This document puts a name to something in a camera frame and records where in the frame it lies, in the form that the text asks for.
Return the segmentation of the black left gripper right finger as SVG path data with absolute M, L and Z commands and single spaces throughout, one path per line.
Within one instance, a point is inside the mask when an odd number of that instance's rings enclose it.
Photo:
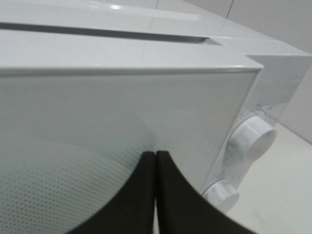
M 182 175 L 167 151 L 156 153 L 156 209 L 161 234 L 247 234 L 209 204 Z

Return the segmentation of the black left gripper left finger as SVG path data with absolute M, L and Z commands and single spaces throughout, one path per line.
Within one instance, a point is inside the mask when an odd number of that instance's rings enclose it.
M 154 152 L 143 152 L 116 195 L 72 234 L 151 234 L 155 210 Z

